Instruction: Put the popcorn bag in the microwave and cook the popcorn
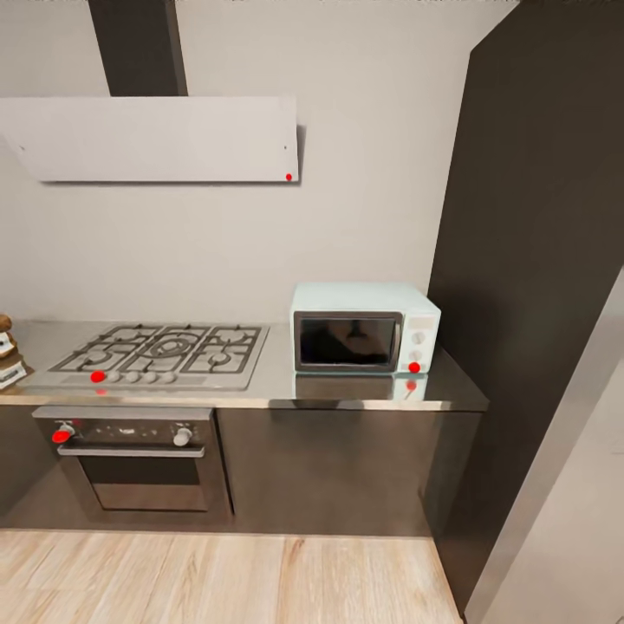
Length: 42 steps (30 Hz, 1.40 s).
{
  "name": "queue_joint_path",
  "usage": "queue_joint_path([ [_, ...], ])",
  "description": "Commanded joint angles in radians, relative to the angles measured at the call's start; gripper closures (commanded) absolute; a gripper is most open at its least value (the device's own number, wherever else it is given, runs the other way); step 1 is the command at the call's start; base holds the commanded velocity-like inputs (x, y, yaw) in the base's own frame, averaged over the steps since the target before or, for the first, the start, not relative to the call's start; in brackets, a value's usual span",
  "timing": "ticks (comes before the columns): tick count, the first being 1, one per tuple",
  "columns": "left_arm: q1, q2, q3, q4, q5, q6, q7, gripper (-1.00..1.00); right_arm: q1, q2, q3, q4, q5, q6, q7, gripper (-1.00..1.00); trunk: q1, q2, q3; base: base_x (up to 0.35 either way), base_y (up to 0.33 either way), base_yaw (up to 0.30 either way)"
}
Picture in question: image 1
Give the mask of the microwave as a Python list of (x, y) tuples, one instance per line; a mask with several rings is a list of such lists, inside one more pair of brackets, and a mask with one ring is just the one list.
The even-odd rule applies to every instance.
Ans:
[(289, 312), (295, 372), (424, 374), (441, 317), (411, 283), (299, 282)]

